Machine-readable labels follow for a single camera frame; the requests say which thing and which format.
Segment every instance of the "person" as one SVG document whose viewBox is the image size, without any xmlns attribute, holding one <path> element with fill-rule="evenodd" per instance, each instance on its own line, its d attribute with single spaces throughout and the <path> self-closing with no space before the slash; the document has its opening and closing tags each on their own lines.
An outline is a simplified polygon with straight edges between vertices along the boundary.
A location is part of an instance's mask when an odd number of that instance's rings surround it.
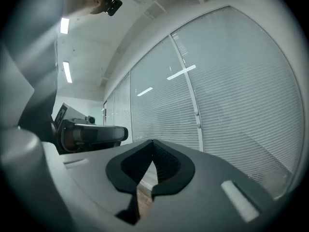
<svg viewBox="0 0 309 232">
<path fill-rule="evenodd" d="M 57 92 L 57 32 L 62 17 L 106 12 L 112 0 L 21 0 L 3 31 L 4 44 L 34 93 L 19 126 L 55 143 L 51 117 Z"/>
</svg>

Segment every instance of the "gray plastic surface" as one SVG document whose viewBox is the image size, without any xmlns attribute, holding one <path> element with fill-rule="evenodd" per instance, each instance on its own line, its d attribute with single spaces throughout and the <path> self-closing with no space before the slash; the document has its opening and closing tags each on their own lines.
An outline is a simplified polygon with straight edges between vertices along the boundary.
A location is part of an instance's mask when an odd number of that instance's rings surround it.
<svg viewBox="0 0 309 232">
<path fill-rule="evenodd" d="M 116 218 L 108 207 L 96 203 L 80 188 L 53 144 L 42 144 L 31 132 L 19 129 L 1 133 L 1 142 L 1 168 L 9 186 L 22 205 L 49 228 L 83 232 L 139 231 Z"/>
<path fill-rule="evenodd" d="M 262 211 L 273 204 L 261 186 L 222 159 L 163 142 L 190 157 L 196 171 L 176 195 L 157 196 L 135 226 L 115 215 L 127 209 L 131 195 L 118 192 L 105 167 L 114 156 L 143 143 L 107 150 L 59 155 L 51 143 L 11 129 L 2 134 L 1 166 L 22 204 L 50 228 L 65 231 L 236 231 L 247 228 L 221 188 L 232 180 Z"/>
<path fill-rule="evenodd" d="M 70 107 L 69 105 L 63 103 L 62 106 L 60 107 L 60 111 L 62 110 L 62 107 L 65 106 L 67 108 L 67 110 L 65 111 L 65 114 L 63 116 L 63 118 L 61 119 L 61 121 L 59 122 L 59 125 L 62 123 L 62 121 L 64 119 L 81 119 L 84 120 L 86 118 L 86 115 L 83 115 L 82 113 L 78 112 L 77 110 L 75 110 L 74 108 Z"/>
<path fill-rule="evenodd" d="M 61 155 L 60 158 L 65 166 L 68 165 L 68 173 L 78 183 L 79 188 L 94 202 L 116 215 L 128 208 L 132 196 L 116 190 L 106 175 L 106 165 L 116 155 L 143 142 L 99 151 Z"/>
<path fill-rule="evenodd" d="M 221 188 L 232 180 L 249 194 L 249 199 L 259 210 L 266 211 L 274 201 L 255 181 L 228 162 L 182 145 L 160 141 L 187 155 L 196 172 L 191 182 L 178 194 L 155 198 L 147 215 L 137 228 L 152 231 L 237 231 L 247 224 Z"/>
</svg>

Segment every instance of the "black camera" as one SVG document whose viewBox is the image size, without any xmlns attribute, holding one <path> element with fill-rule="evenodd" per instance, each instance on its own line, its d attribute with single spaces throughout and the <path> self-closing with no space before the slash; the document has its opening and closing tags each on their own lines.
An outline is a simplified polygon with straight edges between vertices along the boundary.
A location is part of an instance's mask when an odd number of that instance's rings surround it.
<svg viewBox="0 0 309 232">
<path fill-rule="evenodd" d="M 122 2 L 120 0 L 113 0 L 110 7 L 107 9 L 106 13 L 113 16 L 116 11 L 121 7 Z"/>
</svg>

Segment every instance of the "wooden floor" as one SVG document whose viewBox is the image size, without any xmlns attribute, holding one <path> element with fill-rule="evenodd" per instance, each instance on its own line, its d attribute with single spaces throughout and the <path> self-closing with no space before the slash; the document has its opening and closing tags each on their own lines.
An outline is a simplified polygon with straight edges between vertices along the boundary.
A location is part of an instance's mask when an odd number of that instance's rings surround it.
<svg viewBox="0 0 309 232">
<path fill-rule="evenodd" d="M 137 201 L 139 205 L 140 217 L 143 217 L 149 210 L 153 201 L 139 190 L 137 190 Z"/>
</svg>

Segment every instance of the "ceiling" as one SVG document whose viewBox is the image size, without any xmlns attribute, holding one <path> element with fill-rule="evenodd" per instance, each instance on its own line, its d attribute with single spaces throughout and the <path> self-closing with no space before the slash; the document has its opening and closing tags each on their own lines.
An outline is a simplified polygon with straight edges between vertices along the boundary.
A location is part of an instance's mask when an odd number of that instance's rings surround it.
<svg viewBox="0 0 309 232">
<path fill-rule="evenodd" d="M 131 42 L 156 17 L 184 0 L 121 1 L 114 16 L 91 14 L 71 19 L 68 34 L 58 30 L 58 95 L 102 101 L 104 86 Z M 66 80 L 63 61 L 70 63 L 72 84 Z"/>
</svg>

